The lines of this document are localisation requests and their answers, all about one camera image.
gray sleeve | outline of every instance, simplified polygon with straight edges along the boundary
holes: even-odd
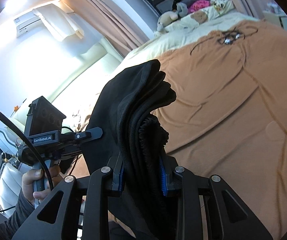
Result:
[[[16,205],[16,210],[8,220],[0,224],[0,235],[3,239],[11,240],[18,228],[33,211],[34,207],[28,202],[28,200],[26,200],[23,192],[21,191]]]

light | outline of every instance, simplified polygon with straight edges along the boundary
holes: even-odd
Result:
[[[8,0],[5,4],[5,10],[8,12],[15,12],[23,6],[26,0]]]

screw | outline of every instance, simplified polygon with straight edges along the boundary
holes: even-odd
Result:
[[[110,172],[110,170],[111,170],[110,167],[107,167],[107,166],[101,168],[101,172],[103,173],[108,173]]]
[[[178,172],[178,173],[182,173],[182,172],[184,172],[184,167],[177,166],[177,167],[175,167],[174,170],[175,170],[176,172]]]
[[[217,175],[214,175],[211,177],[211,179],[214,181],[214,182],[219,182],[221,180],[221,178]]]
[[[67,176],[65,177],[65,182],[69,183],[69,182],[72,182],[74,180],[74,177],[73,176]]]

air conditioner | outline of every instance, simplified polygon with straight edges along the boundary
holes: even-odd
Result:
[[[32,11],[14,19],[17,28],[17,38],[23,33],[35,28],[36,26],[42,24],[42,20]]]

pink plush toy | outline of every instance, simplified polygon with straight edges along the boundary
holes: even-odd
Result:
[[[195,1],[190,7],[188,12],[193,13],[196,12],[202,8],[210,6],[210,1],[208,0],[197,0]]]

